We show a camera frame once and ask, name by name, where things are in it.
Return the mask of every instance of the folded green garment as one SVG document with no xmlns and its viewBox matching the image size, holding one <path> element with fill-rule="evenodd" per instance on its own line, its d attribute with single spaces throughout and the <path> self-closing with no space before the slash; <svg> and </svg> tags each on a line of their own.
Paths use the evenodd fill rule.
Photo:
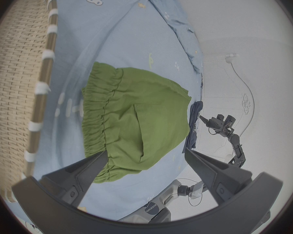
<svg viewBox="0 0 293 234">
<path fill-rule="evenodd" d="M 82 93 L 86 157 L 108 153 L 95 183 L 149 169 L 189 133 L 188 91 L 152 72 L 95 62 Z"/>
</svg>

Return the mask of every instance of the wicker basket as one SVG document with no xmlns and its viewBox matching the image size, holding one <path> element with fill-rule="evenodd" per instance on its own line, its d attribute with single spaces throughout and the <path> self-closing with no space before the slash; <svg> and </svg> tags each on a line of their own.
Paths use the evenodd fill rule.
<svg viewBox="0 0 293 234">
<path fill-rule="evenodd" d="M 17 0 L 0 23 L 0 194 L 33 174 L 57 35 L 56 0 Z"/>
</svg>

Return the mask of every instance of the dark blue garment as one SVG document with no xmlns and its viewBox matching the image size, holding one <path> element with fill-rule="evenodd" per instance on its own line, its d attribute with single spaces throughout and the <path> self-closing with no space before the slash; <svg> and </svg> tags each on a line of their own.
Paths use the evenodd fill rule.
<svg viewBox="0 0 293 234">
<path fill-rule="evenodd" d="M 183 148 L 182 153 L 185 152 L 186 148 L 188 148 L 189 150 L 191 150 L 192 148 L 195 148 L 195 142 L 197 138 L 195 123 L 197 119 L 199 118 L 200 111 L 202 110 L 202 108 L 203 108 L 202 101 L 196 101 L 190 107 L 190 120 L 189 120 L 190 132 L 186 138 L 185 146 Z"/>
</svg>

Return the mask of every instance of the mattress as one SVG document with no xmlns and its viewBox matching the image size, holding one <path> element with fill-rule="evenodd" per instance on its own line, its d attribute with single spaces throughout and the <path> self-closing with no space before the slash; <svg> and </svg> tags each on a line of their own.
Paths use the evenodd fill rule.
<svg viewBox="0 0 293 234">
<path fill-rule="evenodd" d="M 34 177 L 85 158 L 81 130 L 83 98 L 95 61 L 149 70 L 189 91 L 190 106 L 201 99 L 203 55 L 187 15 L 176 0 L 57 0 L 56 59 Z M 92 184 L 80 207 L 118 220 L 167 187 L 186 167 L 185 140 L 139 174 Z M 17 203 L 13 213 L 26 220 Z"/>
</svg>

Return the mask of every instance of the bed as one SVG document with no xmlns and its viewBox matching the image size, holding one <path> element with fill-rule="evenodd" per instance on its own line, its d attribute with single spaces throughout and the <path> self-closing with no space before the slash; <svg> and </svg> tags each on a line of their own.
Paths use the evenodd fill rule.
<svg viewBox="0 0 293 234">
<path fill-rule="evenodd" d="M 176 0 L 57 0 L 58 37 L 34 177 L 85 158 L 83 98 L 95 61 L 149 70 L 189 91 L 188 106 L 201 100 L 203 54 Z M 80 207 L 118 220 L 148 203 L 186 167 L 185 140 L 139 174 L 92 184 Z M 17 203 L 13 213 L 29 221 Z"/>
</svg>

